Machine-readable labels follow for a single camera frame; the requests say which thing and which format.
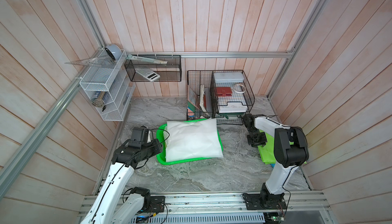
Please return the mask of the clear plastic triangle ruler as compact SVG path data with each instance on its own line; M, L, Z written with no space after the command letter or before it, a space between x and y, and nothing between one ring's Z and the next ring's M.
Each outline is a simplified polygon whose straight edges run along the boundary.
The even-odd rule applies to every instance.
M66 64L111 69L115 67L116 61L110 58L109 56L101 56L101 57L94 57L89 59L66 62Z

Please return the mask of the light green raincoat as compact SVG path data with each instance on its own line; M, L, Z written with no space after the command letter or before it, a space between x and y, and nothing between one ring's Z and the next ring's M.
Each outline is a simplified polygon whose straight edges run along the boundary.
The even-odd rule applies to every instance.
M269 132L260 132L264 132L267 137L266 145L257 147L265 164L279 163L288 168L302 165L308 160L308 143L300 128L274 128Z

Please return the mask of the white plastic pencil case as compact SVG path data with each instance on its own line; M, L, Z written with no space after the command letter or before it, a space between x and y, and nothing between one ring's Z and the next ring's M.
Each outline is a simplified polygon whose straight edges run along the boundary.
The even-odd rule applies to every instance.
M244 81L242 72L215 72L213 76L216 83L242 83Z

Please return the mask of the grey tape roll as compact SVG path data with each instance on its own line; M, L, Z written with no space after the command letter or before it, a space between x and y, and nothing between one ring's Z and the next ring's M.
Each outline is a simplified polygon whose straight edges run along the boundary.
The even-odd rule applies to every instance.
M122 55L122 51L116 44L109 44L109 45L105 46L105 51L106 51L107 55L113 61L119 61L120 60L120 57Z

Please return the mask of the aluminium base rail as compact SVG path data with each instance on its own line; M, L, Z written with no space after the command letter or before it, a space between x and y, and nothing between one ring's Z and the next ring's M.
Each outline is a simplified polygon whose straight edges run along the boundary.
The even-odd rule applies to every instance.
M321 191L289 191L266 209L256 192L151 194L131 190L85 197L78 224L281 224L300 213L315 213L325 223L331 207Z

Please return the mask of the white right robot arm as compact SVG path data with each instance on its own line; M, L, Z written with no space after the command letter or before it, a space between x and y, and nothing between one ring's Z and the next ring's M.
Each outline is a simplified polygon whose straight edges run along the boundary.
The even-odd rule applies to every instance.
M273 171L263 183L260 194L243 194L247 210L287 210L289 200L284 200L285 185L295 170L309 159L308 143L302 128L283 125L266 115L245 114L242 121L248 130L250 146L267 145L267 136L273 139L275 158Z

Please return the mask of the white calculator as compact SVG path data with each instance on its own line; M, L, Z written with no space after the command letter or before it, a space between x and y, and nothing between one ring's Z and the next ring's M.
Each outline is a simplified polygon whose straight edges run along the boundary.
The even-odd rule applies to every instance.
M150 69L135 69L135 71L150 82L160 78L160 75Z

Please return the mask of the red wallet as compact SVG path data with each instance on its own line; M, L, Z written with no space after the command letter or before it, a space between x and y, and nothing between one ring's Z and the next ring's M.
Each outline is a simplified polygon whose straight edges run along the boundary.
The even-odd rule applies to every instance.
M232 96L232 89L231 87L216 87L215 88L217 96Z

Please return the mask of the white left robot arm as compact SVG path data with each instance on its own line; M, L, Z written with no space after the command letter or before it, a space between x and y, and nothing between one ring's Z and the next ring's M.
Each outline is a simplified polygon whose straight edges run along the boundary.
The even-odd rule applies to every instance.
M141 168L140 163L147 163L161 152L162 144L153 137L151 129L133 128L131 138L114 151L104 185L82 223L143 223L166 212L164 196L152 197L150 190L142 187L125 190L131 176Z

